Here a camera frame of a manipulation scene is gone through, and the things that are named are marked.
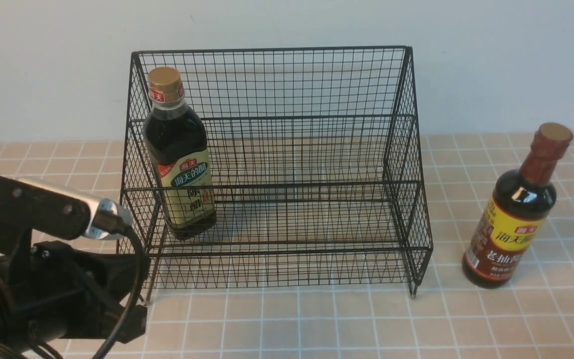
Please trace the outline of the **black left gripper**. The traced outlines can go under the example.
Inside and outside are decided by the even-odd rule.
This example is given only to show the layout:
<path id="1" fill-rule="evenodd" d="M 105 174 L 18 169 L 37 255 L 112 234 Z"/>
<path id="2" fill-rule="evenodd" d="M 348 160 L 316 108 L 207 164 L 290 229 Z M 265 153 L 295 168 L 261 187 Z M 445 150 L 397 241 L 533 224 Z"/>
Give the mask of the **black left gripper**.
<path id="1" fill-rule="evenodd" d="M 89 219 L 81 200 L 0 176 L 0 359 L 59 359 L 55 339 L 101 340 L 103 359 L 145 334 L 150 259 L 133 227 L 107 214 L 97 224 L 121 238 L 84 238 Z"/>

